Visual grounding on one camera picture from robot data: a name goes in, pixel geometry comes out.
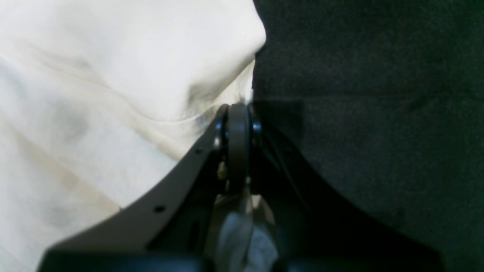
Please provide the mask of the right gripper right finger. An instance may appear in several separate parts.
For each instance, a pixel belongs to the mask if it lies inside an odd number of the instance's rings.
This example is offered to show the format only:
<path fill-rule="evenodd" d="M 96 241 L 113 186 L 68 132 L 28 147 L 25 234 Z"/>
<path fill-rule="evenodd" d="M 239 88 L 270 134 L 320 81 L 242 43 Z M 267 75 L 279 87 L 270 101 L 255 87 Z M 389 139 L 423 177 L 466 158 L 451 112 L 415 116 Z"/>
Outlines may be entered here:
<path fill-rule="evenodd" d="M 262 196 L 275 221 L 273 272 L 441 272 L 437 252 L 335 191 L 253 108 L 227 110 L 227 191 Z"/>

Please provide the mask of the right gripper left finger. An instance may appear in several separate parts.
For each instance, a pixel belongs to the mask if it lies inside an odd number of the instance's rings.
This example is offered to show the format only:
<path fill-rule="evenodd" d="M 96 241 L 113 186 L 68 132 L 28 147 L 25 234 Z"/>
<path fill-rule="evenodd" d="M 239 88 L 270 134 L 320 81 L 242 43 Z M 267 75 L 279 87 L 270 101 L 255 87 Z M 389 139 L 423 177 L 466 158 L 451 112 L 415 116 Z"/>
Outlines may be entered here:
<path fill-rule="evenodd" d="M 228 189 L 226 125 L 208 130 L 173 170 L 116 215 L 52 246 L 40 272 L 213 272 L 203 250 L 213 205 Z"/>

